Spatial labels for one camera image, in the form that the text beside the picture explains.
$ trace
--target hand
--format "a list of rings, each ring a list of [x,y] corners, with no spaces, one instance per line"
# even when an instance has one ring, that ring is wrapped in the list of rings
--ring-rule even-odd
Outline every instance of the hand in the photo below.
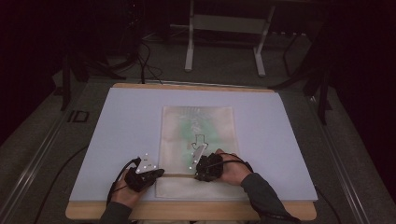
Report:
[[[111,195],[111,202],[122,203],[131,209],[139,202],[140,198],[146,193],[147,189],[140,192],[134,192],[128,188],[124,178],[128,169],[122,174],[122,178],[117,182],[116,187]]]
[[[236,155],[233,154],[221,154],[225,153],[220,148],[216,150],[216,154],[220,154],[224,161],[239,160]],[[240,186],[242,181],[251,174],[246,165],[239,162],[228,162],[223,165],[223,173],[219,180],[229,183],[231,185]]]

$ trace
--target black cable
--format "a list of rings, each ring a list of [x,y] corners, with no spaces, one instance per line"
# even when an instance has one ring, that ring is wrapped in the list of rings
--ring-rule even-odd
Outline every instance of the black cable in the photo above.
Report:
[[[124,171],[126,170],[126,168],[128,168],[128,166],[131,165],[132,162],[134,162],[135,160],[136,160],[136,159],[133,159],[133,160],[128,161],[128,163],[126,163],[126,164],[124,165],[124,167],[122,167],[120,173],[117,175],[117,178],[114,180],[113,184],[111,185],[110,190],[108,191],[107,200],[106,200],[106,205],[108,205],[108,204],[110,203],[110,201],[111,201],[111,195],[112,195],[115,191],[119,190],[119,189],[115,189],[115,187],[116,187],[117,182],[118,182],[119,179],[121,178],[122,174],[124,173]]]
[[[140,69],[141,69],[141,72],[140,72],[140,82],[141,82],[142,84],[146,84],[146,81],[145,81],[145,66],[143,65],[142,61],[140,60],[140,57],[137,57],[137,60],[139,60]]]
[[[230,163],[230,162],[238,162],[238,163],[242,163],[242,164],[246,165],[246,167],[249,169],[249,171],[250,171],[250,172],[253,172],[253,169],[251,168],[251,166],[250,166],[247,162],[242,161],[241,158],[237,157],[237,156],[234,155],[234,154],[223,152],[223,153],[219,153],[218,155],[230,155],[230,156],[236,157],[238,160],[220,161],[220,162],[217,162],[217,163],[214,163],[214,164],[207,165],[207,166],[203,167],[202,169],[207,169],[207,168],[209,168],[209,167],[213,167],[213,166],[217,166],[217,165],[222,165],[222,164]]]
[[[148,61],[149,61],[149,56],[150,56],[150,54],[151,54],[151,50],[150,50],[150,48],[149,48],[149,46],[148,46],[147,44],[145,44],[145,43],[142,42],[142,45],[145,46],[145,47],[148,49],[148,56],[147,56],[146,60],[144,60],[143,65],[142,65],[142,62],[140,61],[140,59],[138,58],[138,59],[139,59],[139,62],[140,62],[140,66],[141,66],[141,68],[142,68],[142,71],[141,71],[141,73],[140,73],[140,79],[141,79],[141,81],[142,81],[142,84],[145,84],[145,83],[146,83],[146,82],[145,82],[145,67],[146,67],[146,65],[147,65],[147,63],[148,63]]]
[[[120,187],[119,189],[115,189],[115,190],[113,190],[112,193],[117,192],[117,191],[119,191],[120,189],[125,189],[126,187],[128,187],[128,185],[125,185],[124,187]]]
[[[139,62],[141,62],[140,60],[143,61],[143,58],[142,58],[142,56],[139,55]],[[163,83],[161,82],[161,80],[158,78],[158,76],[160,76],[160,75],[163,74],[163,70],[161,70],[161,69],[158,68],[158,67],[154,67],[154,66],[148,65],[147,63],[146,63],[146,67],[147,67],[148,71],[152,74],[152,77],[146,77],[146,79],[155,78],[155,79],[157,79],[157,80],[161,83],[161,85],[163,85]],[[158,69],[158,70],[160,70],[161,73],[157,76],[157,75],[155,75],[155,74],[151,71],[150,68]]]
[[[335,211],[335,208],[332,206],[332,204],[330,203],[330,201],[324,196],[324,194],[321,192],[321,190],[317,187],[314,186],[315,190],[320,194],[320,196],[324,199],[324,201],[330,206],[330,208],[332,209],[332,211],[334,212],[335,217],[337,218],[337,221],[339,224],[341,224],[341,218],[338,216],[338,213]]]
[[[43,201],[41,202],[40,208],[38,209],[38,213],[37,213],[37,215],[35,216],[35,222],[34,222],[35,224],[37,223],[38,219],[40,218],[40,215],[41,215],[41,212],[43,211],[44,205],[46,204],[46,201],[47,201],[48,197],[50,196],[50,192],[51,192],[53,186],[55,185],[55,182],[56,182],[56,180],[58,179],[59,175],[60,175],[61,172],[64,170],[64,167],[66,167],[66,165],[67,165],[71,160],[73,160],[73,159],[78,155],[78,153],[82,152],[83,150],[85,150],[85,149],[87,149],[87,148],[88,148],[88,145],[85,146],[85,147],[83,147],[83,148],[81,148],[79,151],[77,151],[75,154],[73,154],[73,156],[71,156],[71,157],[64,163],[64,165],[62,165],[61,169],[58,171],[58,173],[56,174],[55,178],[52,180],[52,183],[50,184],[49,189],[47,190],[46,196],[44,197]]]

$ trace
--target table leg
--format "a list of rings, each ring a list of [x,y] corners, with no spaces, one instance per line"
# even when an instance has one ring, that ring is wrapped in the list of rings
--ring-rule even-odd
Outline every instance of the table leg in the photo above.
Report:
[[[186,65],[184,67],[184,70],[186,72],[190,72],[192,70],[192,59],[194,56],[193,32],[194,32],[194,1],[190,0],[189,46],[187,48]]]
[[[67,106],[70,103],[71,99],[71,91],[70,91],[70,64],[68,61],[68,55],[64,56],[64,60],[62,63],[63,71],[62,71],[62,108],[61,111],[65,111]]]
[[[262,46],[264,45],[265,38],[268,35],[268,29],[270,28],[271,19],[274,15],[275,7],[271,7],[268,12],[267,19],[262,27],[262,38],[260,39],[259,45],[253,48],[254,58],[256,59],[257,72],[259,77],[265,77],[264,65],[262,63]]]

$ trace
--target printed diagram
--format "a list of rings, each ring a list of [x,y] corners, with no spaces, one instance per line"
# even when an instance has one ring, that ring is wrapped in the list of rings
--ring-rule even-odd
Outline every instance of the printed diagram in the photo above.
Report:
[[[231,107],[163,108],[160,167],[168,174],[194,174],[201,156],[210,155],[218,148],[239,152]]]

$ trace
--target table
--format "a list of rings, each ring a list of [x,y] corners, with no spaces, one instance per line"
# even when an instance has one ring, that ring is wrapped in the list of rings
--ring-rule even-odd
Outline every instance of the table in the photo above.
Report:
[[[265,71],[264,65],[262,64],[262,46],[264,44],[265,37],[267,37],[274,11],[275,6],[271,6],[265,20],[201,15],[194,14],[194,0],[190,0],[189,45],[187,49],[186,65],[184,67],[186,72],[190,72],[192,70],[192,59],[194,54],[194,29],[202,29],[261,35],[260,42],[253,49],[253,53],[258,74],[260,77],[264,77]]]
[[[120,83],[116,88],[161,89],[161,90],[199,90],[199,91],[248,91],[272,92],[269,90],[136,85]],[[313,220],[317,213],[312,202],[284,202],[286,209],[301,220]],[[106,209],[106,202],[69,202],[66,216],[71,219],[99,219]],[[140,202],[134,209],[132,219],[154,220],[258,220],[259,217],[249,202]]]

